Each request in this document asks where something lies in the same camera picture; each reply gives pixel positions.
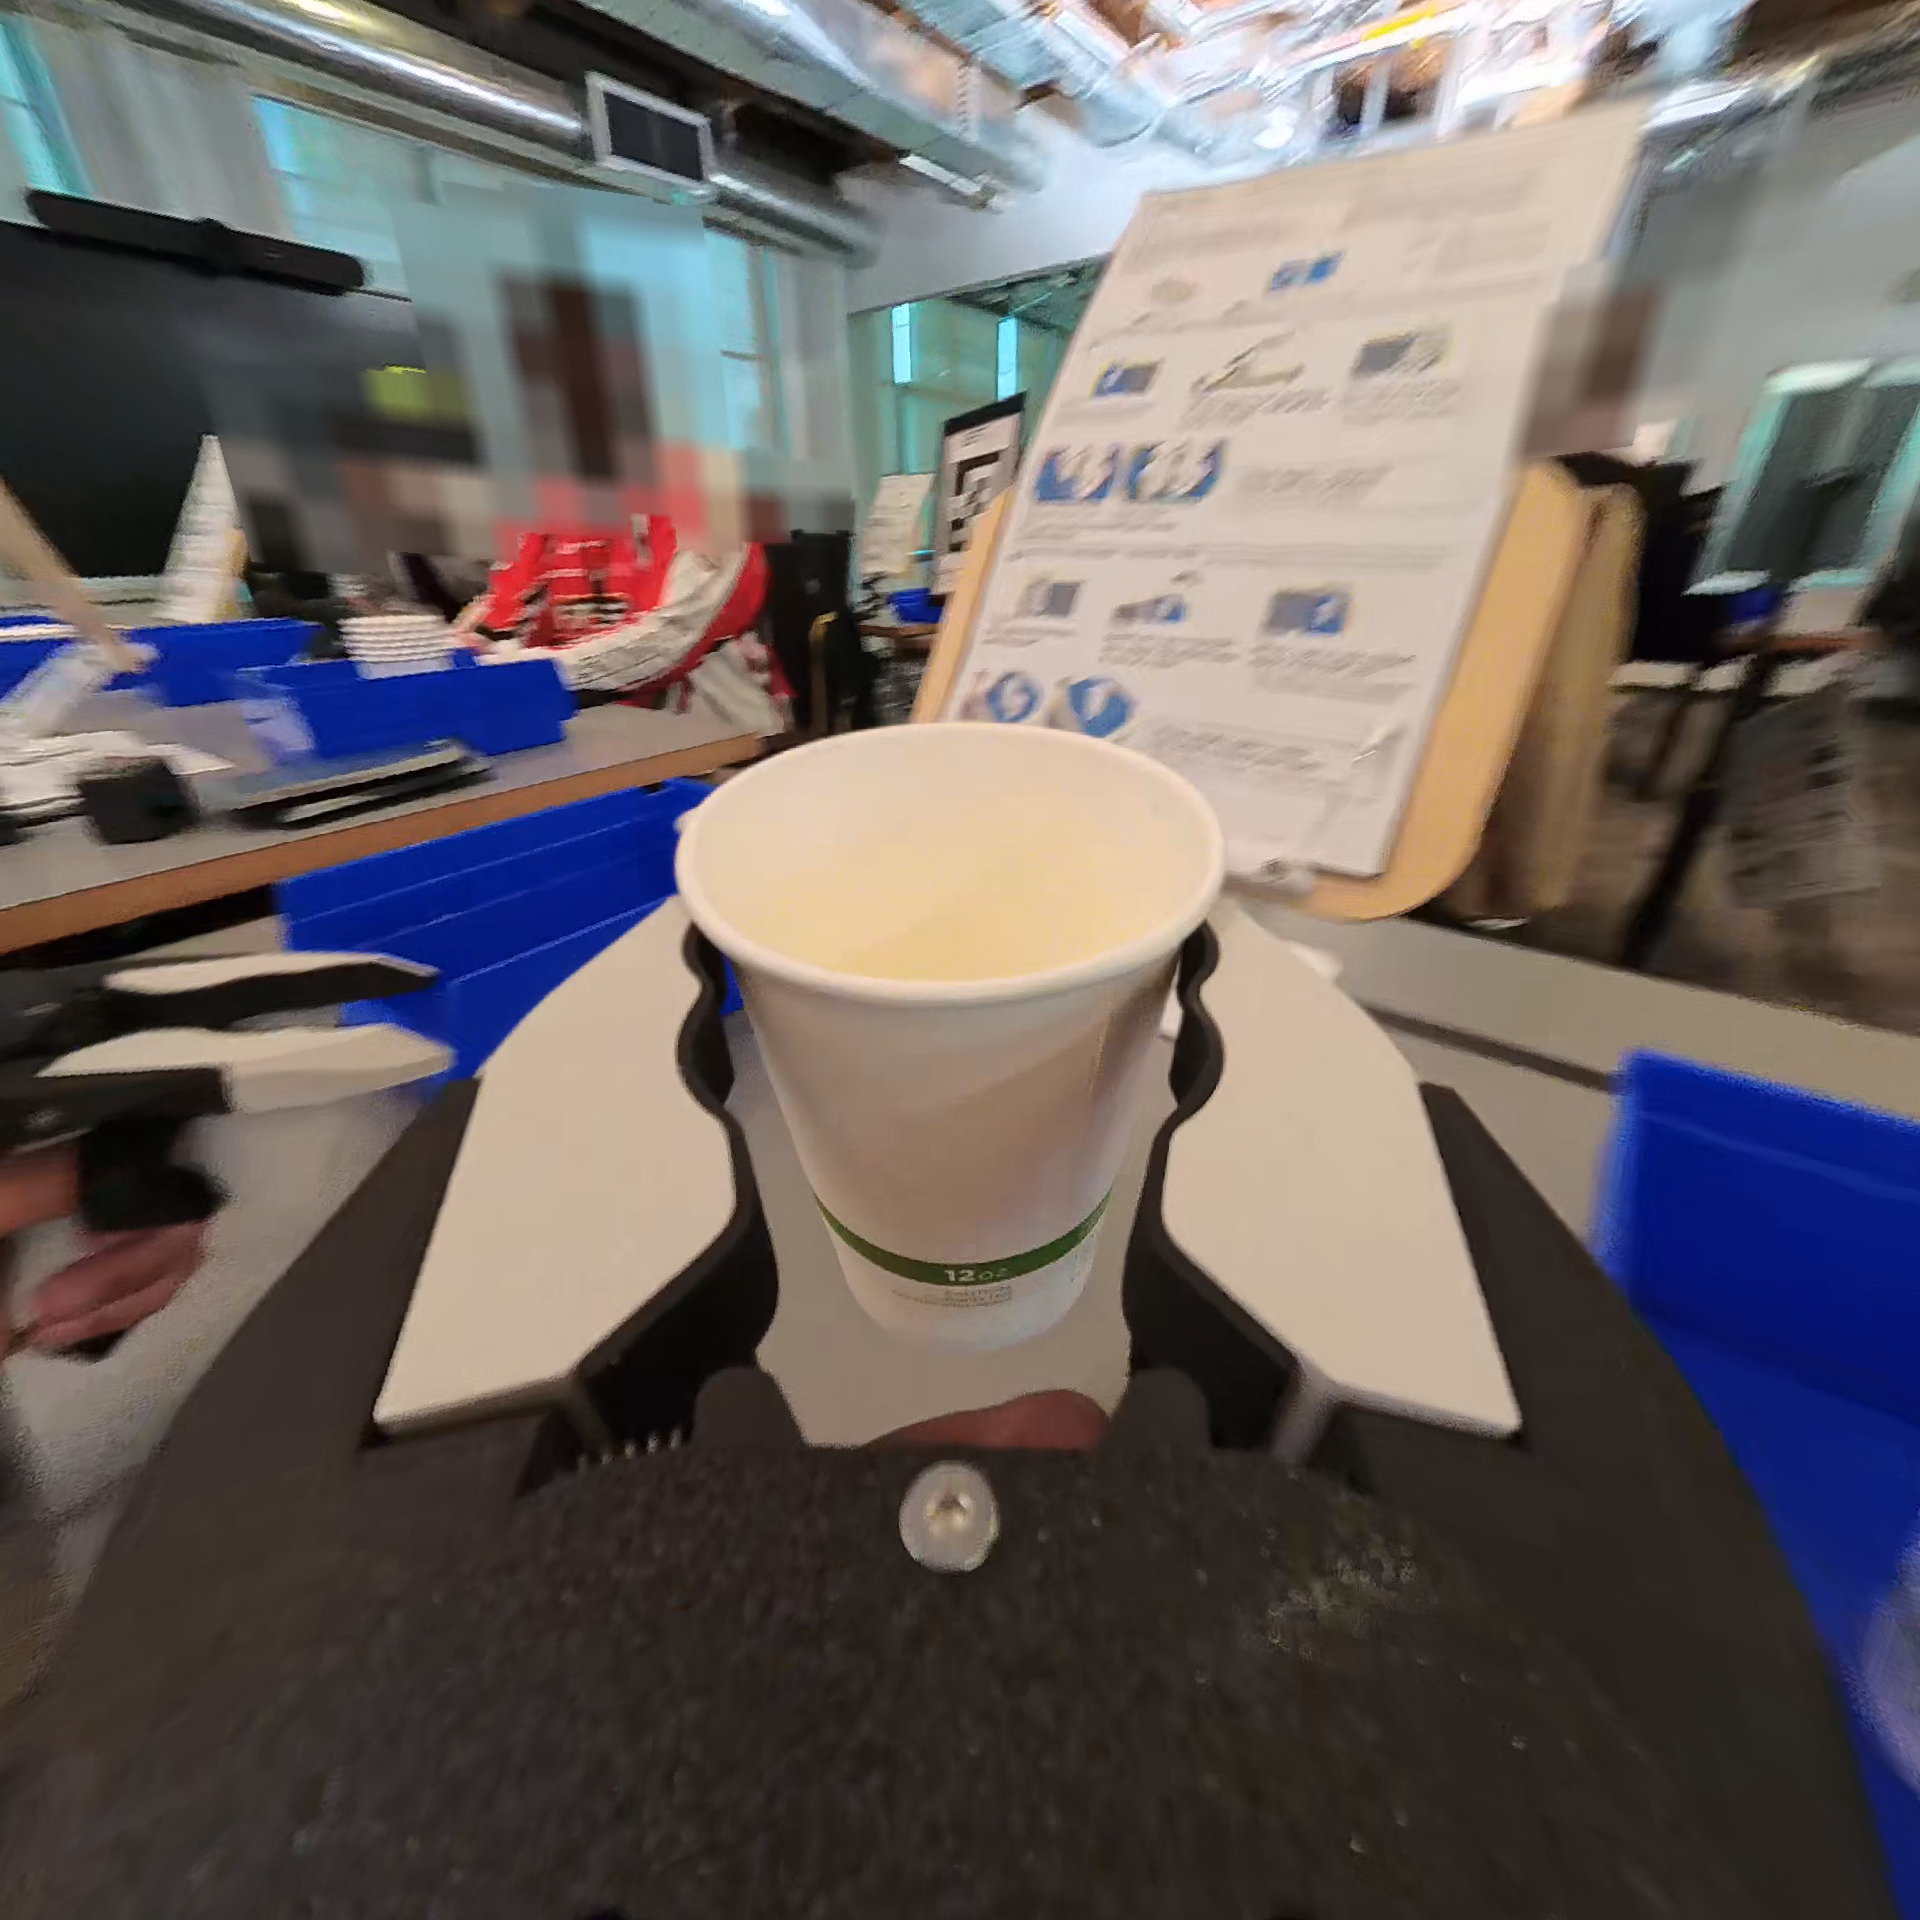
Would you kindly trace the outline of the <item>tan cloth cover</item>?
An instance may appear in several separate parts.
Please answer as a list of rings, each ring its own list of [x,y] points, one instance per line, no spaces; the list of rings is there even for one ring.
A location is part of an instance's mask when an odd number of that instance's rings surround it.
[[[1467,920],[1529,924],[1564,907],[1601,808],[1613,676],[1642,609],[1647,509],[1613,467],[1584,484],[1588,536],[1474,864],[1455,889]]]

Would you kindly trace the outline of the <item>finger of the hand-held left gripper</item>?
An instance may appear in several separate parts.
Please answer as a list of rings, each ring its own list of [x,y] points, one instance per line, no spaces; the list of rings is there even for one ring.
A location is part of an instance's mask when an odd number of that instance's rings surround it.
[[[121,967],[105,973],[105,1036],[229,1030],[407,997],[440,980],[434,967],[387,952],[239,952]]]
[[[135,1030],[69,1051],[36,1087],[107,1100],[107,1112],[281,1112],[433,1081],[453,1051],[407,1025]]]

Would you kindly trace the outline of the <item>wood-edged table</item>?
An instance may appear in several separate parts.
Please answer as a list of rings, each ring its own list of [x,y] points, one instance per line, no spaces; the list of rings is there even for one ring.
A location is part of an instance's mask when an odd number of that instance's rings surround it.
[[[762,741],[712,717],[599,705],[560,745],[504,758],[491,779],[361,817],[301,830],[211,821],[151,843],[109,846],[82,821],[33,830],[3,853],[3,952],[21,952],[272,889],[349,859],[427,846],[544,808],[704,776],[755,760]]]

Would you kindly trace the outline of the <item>white paper cup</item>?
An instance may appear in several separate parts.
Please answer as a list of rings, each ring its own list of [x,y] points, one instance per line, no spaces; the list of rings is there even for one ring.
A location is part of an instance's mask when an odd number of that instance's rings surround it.
[[[1225,879],[1215,806],[1089,736],[891,726],[720,783],[677,878],[865,1313],[963,1353],[1053,1331]]]

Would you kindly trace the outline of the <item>black wall screen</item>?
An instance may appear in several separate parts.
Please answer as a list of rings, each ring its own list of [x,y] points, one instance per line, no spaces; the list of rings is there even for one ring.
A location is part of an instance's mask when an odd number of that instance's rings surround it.
[[[357,256],[213,220],[29,192],[3,229],[3,468],[82,579],[163,574],[204,439],[251,550],[354,569],[319,523],[343,464],[447,460],[415,309]]]

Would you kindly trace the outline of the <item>small black device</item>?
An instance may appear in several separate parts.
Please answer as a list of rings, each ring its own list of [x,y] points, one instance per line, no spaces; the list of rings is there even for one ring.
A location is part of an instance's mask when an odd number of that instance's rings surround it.
[[[75,779],[87,832],[104,846],[149,846],[202,825],[192,782],[160,756],[92,763]]]

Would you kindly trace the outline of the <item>white paper strip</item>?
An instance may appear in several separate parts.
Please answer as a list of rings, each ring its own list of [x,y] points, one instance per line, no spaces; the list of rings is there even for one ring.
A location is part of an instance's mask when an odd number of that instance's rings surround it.
[[[177,519],[154,601],[157,623],[199,625],[239,616],[249,536],[218,436],[207,433]]]

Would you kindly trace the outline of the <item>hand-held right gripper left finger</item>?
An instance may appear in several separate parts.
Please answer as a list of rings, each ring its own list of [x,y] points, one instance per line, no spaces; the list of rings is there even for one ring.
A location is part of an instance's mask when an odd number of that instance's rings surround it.
[[[664,901],[453,1087],[440,1213],[372,1404],[385,1440],[557,1419],[591,1456],[691,1440],[751,1369],[777,1253],[729,1110],[728,969]]]

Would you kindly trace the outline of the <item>blue plastic bin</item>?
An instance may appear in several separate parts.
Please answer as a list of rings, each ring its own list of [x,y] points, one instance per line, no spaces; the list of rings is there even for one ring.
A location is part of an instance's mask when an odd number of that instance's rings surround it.
[[[1889,1854],[1916,1856],[1909,1764],[1859,1693],[1916,1566],[1916,1119],[1634,1051],[1592,1247],[1755,1489],[1852,1695]]]
[[[387,952],[436,980],[354,999],[346,1023],[403,1023],[472,1076],[540,1000],[677,891],[682,821],[709,783],[669,779],[415,848],[364,854],[275,889],[287,948]]]
[[[541,659],[442,659],[372,673],[349,659],[240,667],[229,676],[271,760],[347,758],[456,741],[485,756],[560,745],[578,704]]]
[[[298,616],[244,616],[234,621],[178,623],[124,631],[146,663],[135,673],[107,680],[107,691],[133,691],[160,705],[221,704],[234,697],[234,676],[249,667],[288,665],[307,659],[328,637],[319,621]],[[79,635],[61,621],[7,615],[3,621],[3,697],[9,697],[51,655]]]

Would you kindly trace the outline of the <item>person's left hand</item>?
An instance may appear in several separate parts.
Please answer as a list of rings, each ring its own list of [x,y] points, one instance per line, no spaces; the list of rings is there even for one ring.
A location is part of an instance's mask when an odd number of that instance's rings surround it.
[[[75,1213],[79,1157],[44,1147],[3,1160],[3,1357],[16,1350],[72,1353],[107,1335],[124,1335],[175,1300],[202,1267],[208,1224],[175,1223],[137,1232],[84,1232],[75,1261],[40,1284],[25,1317],[16,1317],[16,1244]]]

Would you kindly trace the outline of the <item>white label sheets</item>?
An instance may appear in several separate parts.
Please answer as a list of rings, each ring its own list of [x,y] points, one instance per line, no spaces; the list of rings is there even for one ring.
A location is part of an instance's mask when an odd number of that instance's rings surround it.
[[[72,736],[3,733],[3,811],[19,821],[52,821],[81,808],[81,782],[154,747],[124,732]]]

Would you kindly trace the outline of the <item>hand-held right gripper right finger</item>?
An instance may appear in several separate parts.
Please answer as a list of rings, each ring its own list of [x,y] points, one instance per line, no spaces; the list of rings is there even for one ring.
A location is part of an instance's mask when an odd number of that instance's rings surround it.
[[[1236,901],[1176,979],[1171,1096],[1124,1253],[1139,1375],[1218,1449],[1306,1463],[1340,1413],[1521,1432],[1469,1239],[1400,1047]]]

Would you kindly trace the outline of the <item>framed marker poster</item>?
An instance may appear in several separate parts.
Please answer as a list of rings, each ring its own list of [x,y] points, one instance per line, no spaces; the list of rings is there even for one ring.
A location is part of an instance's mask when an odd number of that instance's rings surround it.
[[[1016,483],[1023,446],[1023,390],[945,421],[929,545],[929,587],[940,601],[960,583],[981,513]]]

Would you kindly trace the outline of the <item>person's right hand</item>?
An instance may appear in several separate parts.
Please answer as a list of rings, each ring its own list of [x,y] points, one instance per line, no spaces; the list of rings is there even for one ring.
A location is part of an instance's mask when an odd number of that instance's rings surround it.
[[[1096,1451],[1111,1423],[1085,1395],[1052,1387],[985,1408],[960,1408],[891,1429],[871,1449],[911,1451]]]

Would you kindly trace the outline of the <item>grey pouch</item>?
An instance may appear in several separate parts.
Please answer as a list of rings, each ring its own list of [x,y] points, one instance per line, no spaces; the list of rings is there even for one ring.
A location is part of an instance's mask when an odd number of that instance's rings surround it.
[[[407,750],[288,758],[208,787],[211,816],[261,832],[337,828],[378,811],[485,783],[493,760],[460,741]]]

